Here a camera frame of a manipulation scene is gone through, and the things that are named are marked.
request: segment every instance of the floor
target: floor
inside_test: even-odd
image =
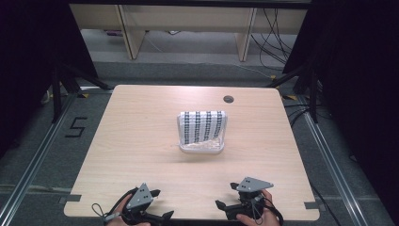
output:
[[[82,35],[100,78],[111,84],[132,83],[129,74],[135,72],[129,67],[136,65],[137,71],[147,75],[145,78],[139,78],[143,83],[153,82],[152,80],[157,78],[154,72],[157,72],[164,78],[161,82],[169,84],[171,77],[192,72],[194,68],[196,76],[209,78],[212,78],[209,75],[210,69],[217,69],[216,72],[223,73],[229,70],[231,76],[237,77],[241,76],[239,73],[242,71],[246,76],[256,76],[253,84],[237,85],[236,81],[218,81],[219,84],[261,86],[265,81],[270,82],[273,76],[281,77],[280,70],[285,60],[279,47],[280,42],[272,39],[273,37],[270,38],[270,43],[278,48],[267,48],[279,59],[265,53],[260,55],[259,46],[252,40],[246,62],[240,62],[234,35],[228,33],[178,32],[171,35],[167,31],[149,31],[135,60],[128,58],[122,37],[108,36],[102,30],[82,30]],[[263,44],[260,34],[254,34],[254,39]],[[287,46],[293,46],[295,42],[293,35],[281,36],[281,39]],[[295,115],[304,110],[298,105],[307,102],[306,95],[298,96],[292,92],[294,83],[295,79],[279,87],[287,117],[292,123]],[[81,86],[89,87],[91,84],[82,81]],[[26,127],[19,146],[7,152],[0,160],[0,204],[10,202],[9,197],[12,197],[14,188],[26,184],[24,198],[14,203],[18,210],[10,213],[11,218],[8,222],[2,222],[2,225],[101,224],[99,219],[67,218],[62,212],[65,197],[68,197],[86,156],[86,152],[82,150],[89,147],[90,138],[95,134],[96,125],[110,97],[109,92],[96,93],[90,92],[89,89],[87,91],[89,98],[86,99],[74,98],[71,95],[64,97],[68,114],[59,124],[59,131],[54,137],[49,136],[49,131],[55,130],[54,125],[50,123],[52,103],[43,105]],[[347,149],[327,109],[321,107],[317,112],[317,124],[313,123],[307,113],[298,115],[293,132],[308,177],[314,185],[313,193],[319,203],[321,217],[315,222],[286,222],[286,225],[338,225],[337,221],[341,225],[393,225],[356,160],[350,158],[350,150]],[[80,137],[72,142],[65,137],[73,133],[70,126],[73,120],[80,116],[89,116],[85,121],[80,121],[86,126],[85,136],[88,138]],[[51,147],[43,147],[45,141],[50,141]],[[43,158],[35,168],[31,160],[40,159],[40,150],[47,151],[42,152]],[[31,179],[23,180],[22,178],[27,178],[25,176],[29,173],[32,174],[29,177]]]

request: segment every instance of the hand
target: hand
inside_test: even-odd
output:
[[[271,203],[273,201],[272,194],[270,194],[266,190],[262,190],[262,193],[266,197],[266,205],[273,206],[273,203]],[[250,218],[246,215],[238,214],[236,217],[247,226],[279,226],[279,220],[277,219],[277,217],[269,209],[266,208],[263,209],[262,218],[257,219],[256,222],[255,219]]]
[[[115,209],[114,213],[117,212],[122,212],[123,211],[123,206],[127,203],[129,198],[132,197],[132,195],[126,196],[118,205],[118,207]],[[106,224],[106,226],[128,226],[122,219],[121,216],[118,216],[117,218],[113,218],[111,221]],[[151,226],[150,223],[139,223],[136,226]]]

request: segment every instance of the wire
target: wire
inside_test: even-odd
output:
[[[313,185],[313,183],[311,181],[309,181],[309,183],[311,184],[311,188],[314,190],[314,192],[316,192],[317,196],[320,198],[320,200],[323,202],[323,204],[326,206],[326,209],[328,210],[328,212],[331,214],[331,216],[334,218],[335,222],[337,223],[337,225],[341,226],[340,221],[337,219],[337,217],[335,216],[335,214],[332,212],[332,210],[329,208],[327,202],[325,201],[325,199],[323,198],[323,196],[320,194],[320,192],[316,189],[316,187]]]
[[[290,49],[290,50],[292,50],[292,49],[291,49],[291,48],[281,39],[281,37],[279,36],[279,21],[278,21],[279,10],[278,10],[277,8],[275,8],[274,11],[275,11],[275,19],[274,19],[273,24],[271,24],[271,22],[270,22],[270,20],[269,20],[269,18],[268,18],[268,16],[267,16],[267,13],[266,13],[265,8],[263,9],[263,14],[264,14],[264,16],[265,16],[267,22],[269,23],[269,26],[270,26],[270,32],[269,32],[269,35],[267,36],[267,39],[265,39],[265,41],[267,41],[268,38],[270,37],[270,35],[273,33],[274,36],[275,36],[275,38],[276,38],[276,40],[277,40],[278,43],[279,43],[279,48],[276,47],[276,46],[274,46],[274,45],[272,45],[272,44],[270,44],[269,42],[268,42],[268,44],[269,44],[270,46],[276,48],[276,49],[281,50],[281,51],[282,51],[282,54],[283,54],[284,57],[285,57],[285,59],[288,59],[287,54],[290,54],[290,52],[287,52],[287,51],[284,49],[284,47],[283,47],[282,45],[284,45],[285,47],[287,47],[287,48]]]
[[[252,39],[255,41],[255,43],[258,45],[258,47],[261,49],[261,52],[265,52],[268,55],[270,55],[271,57],[273,57],[274,59],[276,59],[277,61],[279,61],[282,64],[285,64],[286,61],[280,57],[278,57],[276,54],[273,54],[272,52],[270,52],[269,50],[264,48],[265,42],[261,45],[260,43],[258,43],[258,41],[255,39],[255,37],[253,37],[253,35],[250,35],[252,37]]]

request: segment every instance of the gray floor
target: gray floor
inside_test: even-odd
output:
[[[122,37],[106,36],[102,30],[82,30],[82,34],[100,78],[109,85],[263,87],[271,82],[270,76],[281,76],[280,71],[267,69],[263,64],[278,69],[283,66],[270,56],[263,56],[262,64],[260,50],[253,41],[247,61],[240,62],[234,35],[227,33],[180,32],[170,35],[165,31],[150,31],[141,46],[138,58],[133,61],[128,59]],[[262,40],[259,34],[254,36],[257,40]],[[295,41],[295,36],[282,38],[288,45]],[[273,48],[270,50],[283,57],[281,52]],[[85,81],[79,82],[82,86],[91,86]],[[292,95],[294,83],[295,79],[281,85],[281,95]],[[73,186],[110,95],[105,92],[90,93],[87,98],[76,98],[73,101],[10,225],[101,225],[98,218],[66,217],[60,200],[68,196]],[[299,101],[286,98],[283,103],[298,105]],[[290,120],[295,116],[291,114],[298,109],[299,106],[286,107]],[[370,225],[393,225],[358,164],[349,158],[350,151],[327,109],[318,108],[318,114],[320,130],[367,222]],[[86,120],[75,124],[85,127],[85,131],[79,138],[67,138],[66,135],[77,132],[70,129],[75,117],[87,117]],[[20,181],[50,128],[51,119],[50,102],[38,109],[35,117],[26,126],[19,139],[20,146],[9,150],[0,160],[0,203],[8,200],[13,187]],[[354,225],[304,117],[296,121],[293,132],[310,181],[341,224]],[[321,217],[315,222],[286,222],[286,225],[336,225],[332,215],[323,207],[321,198],[316,193],[314,195],[321,206]],[[201,221],[191,223],[213,224]]]

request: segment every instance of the tabletop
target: tabletop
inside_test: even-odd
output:
[[[233,98],[232,103],[224,101]],[[220,154],[183,153],[177,116],[182,111],[224,110],[228,115]],[[70,217],[108,211],[126,191],[146,183],[160,189],[148,212],[174,210],[176,219],[226,219],[215,201],[238,203],[231,182],[246,176],[270,182],[276,207],[287,220],[317,220],[315,203],[279,92],[262,88],[116,86],[67,202]]]

